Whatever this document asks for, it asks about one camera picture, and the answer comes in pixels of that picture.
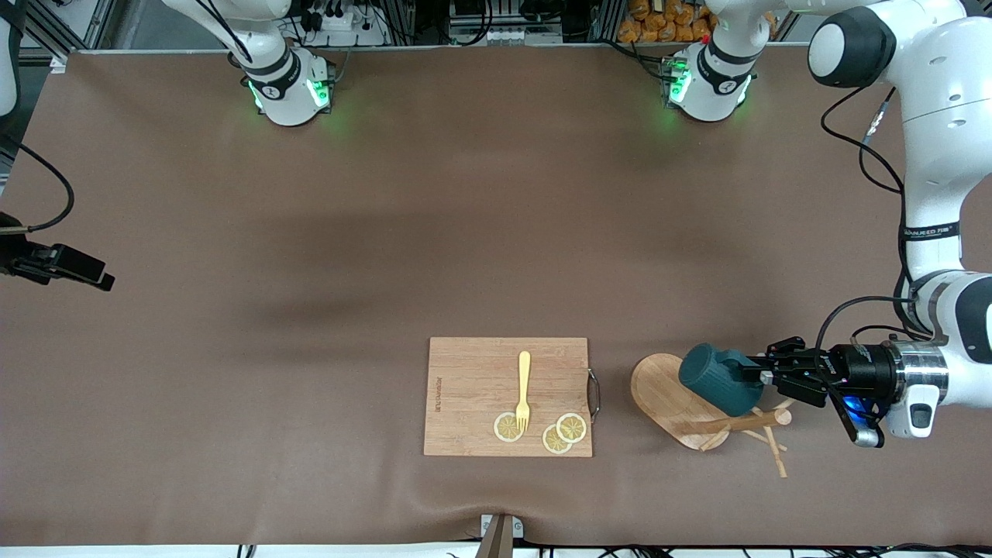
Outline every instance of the brown tabletop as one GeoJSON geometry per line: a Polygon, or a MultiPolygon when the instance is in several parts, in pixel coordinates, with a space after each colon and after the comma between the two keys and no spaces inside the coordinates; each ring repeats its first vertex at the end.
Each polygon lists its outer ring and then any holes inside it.
{"type": "MultiPolygon", "coordinates": [[[[460,539],[492,511],[554,544],[992,543],[990,412],[872,451],[794,405],[780,480],[756,441],[687,450],[629,394],[647,354],[812,338],[890,292],[898,201],[819,130],[842,92],[805,56],[769,50],[705,125],[605,48],[361,53],[293,129],[223,56],[71,57],[26,142],[77,203],[36,237],[118,281],[0,282],[0,543],[460,539]],[[431,336],[589,338],[595,457],[424,457],[431,336]]],[[[860,136],[884,93],[836,126],[860,136]]],[[[873,145],[901,167],[898,122],[873,145]]],[[[20,157],[0,202],[40,222],[62,191],[20,157]]],[[[975,269],[990,210],[964,212],[975,269]]]]}

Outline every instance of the oval wooden board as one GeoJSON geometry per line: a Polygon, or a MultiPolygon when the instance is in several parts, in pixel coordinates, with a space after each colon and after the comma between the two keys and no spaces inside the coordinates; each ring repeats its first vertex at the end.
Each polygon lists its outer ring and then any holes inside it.
{"type": "Polygon", "coordinates": [[[682,359],[674,354],[658,353],[646,357],[634,367],[630,392],[644,414],[682,445],[693,450],[700,450],[705,445],[706,450],[711,450],[722,444],[730,433],[714,431],[713,425],[706,423],[728,416],[679,382],[680,365],[682,359]]]}

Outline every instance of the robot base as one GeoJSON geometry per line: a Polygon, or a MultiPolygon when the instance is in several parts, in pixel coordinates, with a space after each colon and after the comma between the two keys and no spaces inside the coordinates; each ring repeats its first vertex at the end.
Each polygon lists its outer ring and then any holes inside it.
{"type": "Polygon", "coordinates": [[[283,98],[268,98],[249,84],[259,113],[280,126],[299,126],[322,112],[330,112],[334,95],[335,68],[306,49],[293,49],[293,52],[300,57],[300,76],[286,89],[283,98]]]}
{"type": "Polygon", "coordinates": [[[669,106],[680,108],[692,118],[703,122],[716,122],[730,116],[734,108],[744,102],[745,91],[751,83],[751,78],[748,77],[731,94],[717,93],[713,90],[713,86],[703,79],[698,67],[699,53],[703,48],[703,43],[693,43],[673,55],[677,63],[668,65],[668,69],[675,80],[662,83],[662,95],[669,106]]]}

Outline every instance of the black cable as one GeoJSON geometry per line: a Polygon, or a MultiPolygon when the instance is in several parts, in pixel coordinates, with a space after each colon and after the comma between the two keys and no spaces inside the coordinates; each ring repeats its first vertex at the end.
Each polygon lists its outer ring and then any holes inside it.
{"type": "MultiPolygon", "coordinates": [[[[813,347],[813,353],[812,353],[813,354],[813,370],[816,371],[816,374],[819,376],[819,379],[823,382],[823,386],[826,387],[827,393],[829,393],[829,395],[831,397],[833,397],[836,401],[840,402],[841,404],[844,404],[843,403],[843,400],[844,400],[843,397],[840,395],[840,392],[837,390],[837,387],[833,383],[831,383],[830,380],[826,377],[826,373],[823,372],[823,368],[822,368],[822,361],[823,361],[823,359],[819,356],[820,351],[821,351],[821,348],[823,347],[823,338],[826,337],[826,330],[827,330],[827,328],[830,327],[830,324],[837,317],[837,315],[839,315],[841,312],[843,312],[844,310],[846,310],[846,309],[848,309],[848,308],[850,308],[850,307],[852,307],[854,305],[857,305],[857,304],[861,304],[861,303],[865,303],[865,302],[875,302],[875,301],[878,301],[878,302],[898,302],[898,303],[912,303],[913,302],[912,299],[903,299],[903,298],[897,298],[897,297],[867,296],[867,297],[854,298],[854,299],[851,299],[851,300],[849,300],[847,302],[841,303],[840,306],[838,306],[837,308],[834,308],[833,309],[833,312],[831,312],[826,317],[826,320],[823,320],[823,324],[819,327],[819,333],[816,334],[816,345],[813,347]]],[[[860,416],[860,417],[862,417],[864,419],[867,419],[869,421],[874,421],[874,424],[871,424],[872,427],[877,426],[878,425],[878,421],[881,421],[883,418],[885,418],[885,413],[884,412],[883,413],[867,412],[866,413],[866,412],[859,411],[857,409],[851,409],[850,407],[847,407],[847,405],[844,405],[844,407],[847,410],[849,410],[850,412],[852,412],[852,413],[854,413],[854,414],[856,414],[856,415],[858,415],[858,416],[860,416]]]]}
{"type": "Polygon", "coordinates": [[[926,338],[920,336],[917,333],[911,332],[911,331],[909,331],[909,330],[907,330],[905,328],[897,328],[895,326],[884,326],[884,325],[878,325],[878,324],[875,324],[875,325],[872,325],[872,326],[864,326],[864,327],[858,328],[857,330],[854,330],[854,333],[851,334],[851,338],[854,340],[855,343],[857,343],[858,342],[858,336],[859,335],[861,335],[861,334],[863,334],[865,332],[871,331],[871,330],[885,330],[887,332],[895,332],[897,334],[903,334],[903,335],[905,335],[906,337],[910,338],[913,341],[926,341],[926,338]]]}
{"type": "Polygon", "coordinates": [[[901,194],[902,193],[902,192],[896,190],[895,188],[892,188],[889,185],[882,184],[882,183],[878,182],[875,179],[875,177],[871,176],[871,174],[868,172],[868,169],[865,168],[865,150],[863,150],[863,149],[859,149],[858,150],[858,167],[861,169],[861,174],[864,175],[864,177],[866,179],[868,179],[868,181],[871,182],[872,184],[874,184],[875,186],[881,188],[882,190],[891,192],[893,194],[901,194]]]}
{"type": "Polygon", "coordinates": [[[417,36],[416,36],[416,35],[410,35],[410,34],[407,34],[407,33],[404,33],[404,32],[402,32],[402,31],[400,31],[400,30],[398,30],[398,29],[396,29],[396,28],[395,28],[395,27],[393,26],[393,24],[391,24],[391,23],[389,22],[389,20],[388,20],[388,19],[386,19],[386,18],[385,18],[385,17],[384,17],[383,15],[382,15],[382,13],[381,13],[381,12],[379,12],[379,10],[376,10],[376,9],[375,9],[374,7],[372,8],[372,11],[373,11],[373,12],[375,12],[375,15],[376,15],[376,17],[377,17],[377,18],[379,18],[379,21],[381,21],[382,23],[384,23],[384,24],[386,24],[386,27],[388,27],[390,31],[392,31],[393,33],[395,33],[395,34],[397,34],[397,35],[399,35],[400,37],[403,37],[403,42],[404,42],[404,43],[405,43],[405,44],[406,44],[407,46],[408,46],[408,45],[410,44],[410,40],[415,40],[415,39],[417,38],[417,36]]]}
{"type": "MultiPolygon", "coordinates": [[[[635,55],[632,51],[628,51],[627,49],[624,49],[622,45],[620,45],[615,41],[610,41],[609,39],[602,39],[599,42],[604,45],[609,45],[610,47],[613,47],[614,50],[616,50],[618,53],[622,54],[625,57],[632,58],[634,60],[638,58],[638,55],[635,55]]],[[[640,58],[645,62],[653,62],[657,64],[662,63],[662,59],[659,57],[649,57],[649,56],[641,55],[640,58]]]]}
{"type": "Polygon", "coordinates": [[[843,140],[843,141],[845,141],[845,142],[853,145],[854,147],[857,147],[858,149],[860,149],[861,151],[867,153],[868,155],[871,155],[872,157],[874,157],[875,160],[878,161],[879,163],[881,163],[882,166],[885,167],[885,170],[889,172],[889,175],[896,182],[897,190],[899,190],[901,192],[904,189],[904,187],[903,187],[903,179],[899,178],[899,175],[896,173],[896,170],[892,168],[892,165],[889,164],[889,161],[887,161],[885,159],[885,157],[882,157],[881,155],[879,155],[877,151],[875,151],[874,149],[872,149],[871,147],[869,147],[868,145],[866,145],[864,142],[860,142],[860,141],[858,141],[858,140],[856,140],[854,138],[845,136],[844,134],[841,134],[839,132],[834,131],[833,128],[831,128],[826,123],[827,117],[829,117],[830,114],[834,110],[837,109],[837,107],[839,107],[840,105],[844,104],[845,102],[847,102],[848,100],[850,100],[851,98],[853,98],[854,95],[860,93],[861,91],[865,90],[866,88],[867,87],[858,87],[857,89],[854,89],[852,92],[848,93],[847,95],[845,95],[843,98],[841,98],[837,102],[835,102],[832,105],[830,105],[830,108],[827,108],[823,112],[823,115],[819,117],[819,127],[822,128],[824,132],[830,134],[831,136],[833,136],[833,137],[835,137],[835,138],[837,138],[839,140],[843,140]]]}
{"type": "Polygon", "coordinates": [[[462,45],[463,47],[471,47],[472,45],[477,44],[479,41],[482,41],[483,39],[485,39],[489,35],[489,32],[492,30],[492,28],[493,28],[493,0],[486,0],[486,8],[489,10],[489,23],[486,23],[486,14],[485,14],[485,12],[483,12],[482,13],[482,16],[481,16],[481,21],[479,22],[479,25],[482,26],[479,29],[479,33],[476,34],[475,37],[471,41],[469,41],[468,43],[465,43],[464,45],[462,45]]]}
{"type": "Polygon", "coordinates": [[[203,10],[206,11],[206,13],[209,14],[210,17],[217,22],[217,25],[222,27],[224,31],[226,31],[227,34],[231,36],[231,39],[234,41],[234,44],[237,46],[238,50],[241,51],[241,54],[245,57],[245,60],[248,61],[249,64],[251,64],[252,62],[251,55],[248,54],[248,49],[245,47],[245,44],[242,43],[241,39],[238,39],[238,36],[234,34],[234,30],[231,29],[231,26],[227,25],[227,20],[225,20],[224,17],[220,15],[220,12],[217,10],[217,7],[213,4],[213,0],[206,0],[206,1],[208,4],[210,4],[209,8],[206,6],[206,4],[203,3],[202,0],[196,0],[196,3],[199,4],[199,7],[203,8],[203,10]]]}
{"type": "MultiPolygon", "coordinates": [[[[865,178],[867,178],[869,181],[872,182],[872,184],[875,184],[880,188],[884,188],[889,192],[896,191],[896,193],[900,195],[899,236],[896,245],[897,253],[899,254],[900,271],[899,271],[899,277],[896,280],[896,286],[893,288],[892,291],[893,298],[900,298],[903,296],[904,292],[906,291],[906,284],[912,283],[913,281],[913,278],[910,274],[909,263],[907,262],[906,242],[903,240],[902,237],[903,229],[906,228],[906,185],[903,183],[903,180],[899,177],[898,173],[896,173],[895,169],[892,167],[889,161],[885,159],[885,157],[881,156],[878,152],[876,152],[874,149],[869,147],[865,142],[855,140],[839,132],[836,132],[826,124],[826,119],[830,115],[830,113],[832,113],[841,104],[847,102],[848,100],[853,98],[854,95],[860,93],[863,90],[865,90],[865,87],[859,87],[853,90],[852,92],[848,93],[847,95],[845,95],[837,102],[833,103],[833,105],[827,108],[823,112],[822,116],[820,116],[819,125],[823,129],[823,131],[825,131],[827,134],[837,139],[843,140],[858,148],[859,167],[862,169],[862,173],[864,174],[865,178]],[[889,176],[891,176],[893,181],[895,182],[896,184],[895,188],[882,184],[880,181],[876,180],[867,172],[867,169],[864,168],[864,165],[862,163],[865,153],[871,155],[873,158],[875,158],[876,161],[878,161],[885,168],[885,170],[889,173],[889,176]]],[[[885,106],[885,103],[887,103],[892,98],[895,92],[896,89],[894,87],[889,90],[889,93],[886,95],[885,100],[882,103],[883,107],[885,106]]],[[[909,317],[906,315],[906,311],[903,309],[901,303],[893,302],[893,312],[895,312],[896,317],[899,318],[900,323],[903,324],[903,327],[907,331],[916,332],[919,335],[926,335],[929,333],[929,332],[921,331],[920,328],[913,325],[909,317]]]]}
{"type": "MultiPolygon", "coordinates": [[[[872,135],[875,134],[876,128],[878,127],[879,124],[882,123],[882,117],[885,115],[885,110],[886,108],[888,108],[889,101],[892,100],[892,96],[894,94],[896,94],[896,89],[892,87],[891,89],[889,89],[889,93],[885,95],[885,100],[883,100],[882,104],[879,105],[878,112],[876,113],[875,118],[872,119],[871,127],[868,129],[868,132],[865,133],[864,137],[862,138],[862,142],[864,143],[864,145],[868,145],[868,143],[871,141],[872,135]]],[[[868,170],[865,168],[864,155],[865,155],[864,149],[858,149],[858,167],[861,169],[861,174],[864,175],[866,179],[868,179],[868,182],[874,184],[875,186],[881,188],[882,190],[886,190],[888,192],[893,192],[895,194],[901,195],[903,193],[901,189],[893,188],[889,185],[883,184],[877,179],[875,179],[875,177],[871,176],[871,173],[869,173],[868,170]]]]}
{"type": "Polygon", "coordinates": [[[300,28],[297,27],[297,20],[295,18],[290,18],[290,23],[293,24],[293,35],[297,37],[297,45],[302,47],[304,45],[304,38],[300,36],[300,28]]]}
{"type": "Polygon", "coordinates": [[[644,62],[644,59],[641,58],[641,53],[637,52],[637,47],[635,47],[633,43],[630,44],[630,48],[634,52],[634,57],[637,59],[637,62],[641,65],[641,68],[648,73],[648,75],[660,81],[674,81],[674,79],[670,76],[661,75],[651,71],[651,69],[648,68],[648,65],[644,62]]]}
{"type": "Polygon", "coordinates": [[[447,15],[443,13],[443,8],[445,8],[447,6],[449,6],[449,4],[446,4],[446,3],[438,0],[437,4],[434,7],[434,28],[437,29],[437,39],[439,41],[444,40],[449,45],[455,45],[455,46],[459,46],[459,47],[471,47],[472,45],[477,44],[479,41],[482,41],[483,39],[486,38],[487,35],[489,35],[489,32],[492,30],[492,27],[493,27],[493,3],[492,3],[492,0],[486,0],[486,8],[488,8],[488,11],[489,11],[489,22],[486,23],[486,9],[483,8],[482,14],[479,16],[480,17],[480,21],[479,21],[480,28],[479,28],[478,33],[475,34],[475,37],[473,37],[471,41],[469,41],[468,43],[464,43],[464,44],[459,43],[458,41],[456,41],[455,39],[453,39],[443,29],[444,20],[447,19],[447,15]]]}
{"type": "Polygon", "coordinates": [[[35,151],[30,147],[12,138],[9,134],[4,133],[3,137],[13,145],[17,146],[18,149],[30,155],[32,159],[41,163],[43,167],[48,169],[53,175],[56,176],[57,179],[59,179],[59,182],[62,183],[62,187],[65,188],[65,207],[62,208],[62,211],[60,211],[58,215],[43,222],[42,224],[32,224],[24,227],[23,229],[21,227],[16,227],[14,230],[9,230],[7,232],[0,231],[0,234],[22,234],[24,232],[35,232],[37,230],[51,228],[62,222],[62,220],[65,219],[72,211],[72,207],[75,206],[75,192],[72,190],[72,185],[68,182],[68,179],[65,175],[59,172],[59,169],[55,168],[55,165],[46,161],[44,157],[35,153],[35,151]]]}

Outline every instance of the wooden stick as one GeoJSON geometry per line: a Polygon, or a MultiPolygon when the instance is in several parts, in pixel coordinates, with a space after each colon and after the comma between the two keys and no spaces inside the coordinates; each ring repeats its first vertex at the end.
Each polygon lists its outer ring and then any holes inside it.
{"type": "Polygon", "coordinates": [[[711,449],[720,440],[720,437],[723,436],[724,433],[727,433],[727,432],[730,432],[730,427],[729,426],[724,426],[723,427],[723,430],[717,432],[716,434],[714,434],[712,436],[712,438],[710,438],[709,440],[706,440],[701,446],[699,446],[699,450],[701,452],[705,452],[706,450],[711,449]]]}
{"type": "Polygon", "coordinates": [[[782,456],[779,454],[779,444],[775,441],[775,434],[771,426],[765,427],[765,436],[768,438],[768,445],[772,447],[772,456],[775,458],[775,465],[779,468],[779,477],[787,479],[786,464],[782,463],[782,456]]]}
{"type": "MultiPolygon", "coordinates": [[[[758,440],[760,442],[763,442],[765,444],[768,444],[768,438],[765,438],[764,436],[762,436],[761,434],[758,434],[757,432],[755,432],[753,430],[741,430],[741,434],[747,434],[748,436],[750,436],[751,438],[754,438],[755,440],[758,440]]],[[[789,450],[789,448],[783,446],[782,444],[779,444],[778,446],[779,446],[779,451],[780,452],[787,452],[789,450]]]]}
{"type": "Polygon", "coordinates": [[[788,409],[777,409],[775,412],[753,417],[731,417],[703,423],[707,430],[730,428],[730,430],[750,430],[759,426],[787,425],[793,421],[793,414],[788,409]]]}

